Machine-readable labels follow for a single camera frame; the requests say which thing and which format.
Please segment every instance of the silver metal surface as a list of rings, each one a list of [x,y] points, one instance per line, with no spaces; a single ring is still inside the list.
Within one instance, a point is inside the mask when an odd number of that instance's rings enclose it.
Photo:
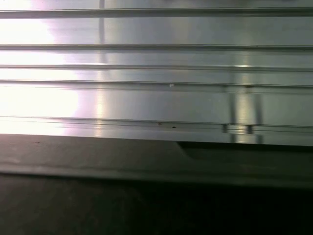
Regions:
[[[312,145],[312,7],[5,0],[0,133]]]
[[[313,39],[311,17],[105,18],[101,28],[99,20],[1,19],[0,44],[310,46]]]
[[[1,10],[194,7],[312,7],[311,0],[3,0]]]

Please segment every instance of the dark gray surface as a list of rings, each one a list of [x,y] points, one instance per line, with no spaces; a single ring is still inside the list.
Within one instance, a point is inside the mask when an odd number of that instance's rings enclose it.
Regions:
[[[313,187],[309,147],[0,135],[0,173]]]

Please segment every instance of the groove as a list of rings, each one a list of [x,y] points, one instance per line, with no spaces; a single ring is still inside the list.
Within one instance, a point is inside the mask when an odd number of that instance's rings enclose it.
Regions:
[[[0,44],[0,50],[225,50],[225,51],[313,51],[313,46],[249,46],[199,44]]]
[[[0,65],[0,69],[66,69],[66,70],[227,70],[227,71],[290,71],[313,72],[313,68],[241,67],[241,66],[180,66],[180,65],[116,65],[116,64],[63,64],[63,65]]]
[[[38,18],[127,18],[127,17],[305,17],[313,15],[313,7],[286,8],[141,8],[0,11],[0,19]]]

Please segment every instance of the black surface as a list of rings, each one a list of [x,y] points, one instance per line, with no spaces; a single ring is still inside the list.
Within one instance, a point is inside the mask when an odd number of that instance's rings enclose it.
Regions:
[[[0,175],[0,234],[312,234],[312,196],[307,190]]]

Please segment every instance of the horizontal ridge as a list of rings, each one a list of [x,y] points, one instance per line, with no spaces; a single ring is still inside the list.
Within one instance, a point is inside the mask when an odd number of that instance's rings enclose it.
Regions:
[[[89,10],[0,11],[0,19],[37,18],[126,18],[126,17],[205,17],[205,16],[312,16],[313,7],[286,8],[137,8]]]
[[[313,51],[313,46],[250,46],[204,44],[0,44],[0,50],[270,50]]]

